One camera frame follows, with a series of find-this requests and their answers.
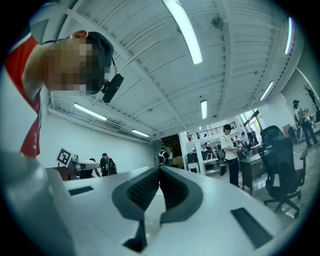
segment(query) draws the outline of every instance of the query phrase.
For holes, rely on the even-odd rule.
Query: chair base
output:
[[[294,192],[292,194],[286,195],[285,197],[273,198],[273,199],[265,200],[265,201],[263,201],[263,204],[266,206],[268,203],[277,203],[277,202],[279,202],[279,204],[275,208],[274,212],[277,212],[283,204],[287,204],[287,205],[291,206],[293,209],[296,210],[296,213],[294,214],[294,217],[297,218],[299,216],[300,208],[290,200],[291,198],[294,198],[294,197],[298,197],[298,200],[300,200],[300,198],[301,198],[301,190],[296,191],[296,192]]]

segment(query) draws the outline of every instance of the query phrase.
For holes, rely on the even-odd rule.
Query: tube light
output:
[[[207,101],[201,101],[202,119],[207,118]]]
[[[284,54],[288,54],[289,52],[289,48],[291,45],[291,40],[292,40],[292,35],[293,35],[293,30],[294,30],[294,23],[292,18],[289,17],[289,28],[288,28],[288,38],[286,39],[286,45],[285,45],[285,49],[284,49]]]
[[[145,134],[145,133],[143,133],[143,132],[141,132],[141,131],[135,130],[135,129],[133,129],[132,132],[133,132],[133,133],[136,133],[136,134],[139,134],[139,135],[141,135],[141,136],[144,136],[144,137],[149,137],[149,135],[147,135],[147,134]]]
[[[266,97],[267,93],[270,91],[270,88],[272,87],[272,85],[274,84],[273,81],[271,81],[267,87],[267,89],[264,91],[263,95],[260,98],[260,101],[263,101],[263,99]]]
[[[91,110],[86,109],[86,108],[84,108],[83,106],[80,106],[80,105],[78,105],[78,104],[76,104],[76,103],[74,103],[73,106],[74,106],[76,109],[81,110],[81,111],[83,111],[83,112],[86,112],[86,113],[88,113],[88,114],[90,114],[90,115],[92,115],[92,116],[94,116],[94,117],[96,117],[96,118],[102,119],[103,121],[106,121],[106,120],[107,120],[106,117],[104,117],[104,116],[102,116],[102,115],[100,115],[100,114],[97,114],[97,113],[95,113],[95,112],[92,112]]]
[[[320,101],[318,94],[316,93],[315,89],[313,88],[313,86],[311,85],[311,83],[309,82],[309,80],[306,78],[306,76],[300,71],[299,68],[296,68],[300,74],[304,77],[304,79],[306,80],[306,82],[310,85],[311,89],[313,90],[315,96],[317,97],[318,101]]]
[[[202,56],[198,40],[194,29],[190,23],[190,20],[182,7],[179,0],[162,0],[168,11],[173,16],[175,22],[179,26],[186,46],[189,49],[193,64],[199,64],[202,62]]]

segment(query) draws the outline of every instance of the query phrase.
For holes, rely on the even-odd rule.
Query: white ceiling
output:
[[[283,89],[304,44],[295,26],[291,54],[284,54],[288,36],[284,12],[265,0],[180,2],[200,45],[203,62],[198,65],[193,65],[162,0],[62,0],[43,7],[31,20],[37,40],[65,38],[83,29],[100,32],[113,44],[116,66],[124,76],[109,104],[100,98],[93,105],[94,95],[54,92],[52,97],[68,100],[51,98],[49,108],[94,122],[73,108],[77,102],[108,117],[119,126],[117,133],[139,137],[131,132],[137,129],[153,140],[259,106],[270,81],[275,87],[267,97]],[[211,24],[217,16],[224,20],[223,31]],[[208,103],[206,120],[202,100]]]

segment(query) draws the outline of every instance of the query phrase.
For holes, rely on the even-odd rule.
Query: chair armrest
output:
[[[302,152],[302,155],[300,156],[300,160],[305,160],[306,157],[307,157],[307,155],[308,155],[308,150],[305,149],[305,150]]]

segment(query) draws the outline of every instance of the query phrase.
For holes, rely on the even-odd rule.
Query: neck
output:
[[[50,45],[36,45],[32,50],[22,74],[22,83],[30,100],[34,101],[44,85],[44,57]]]

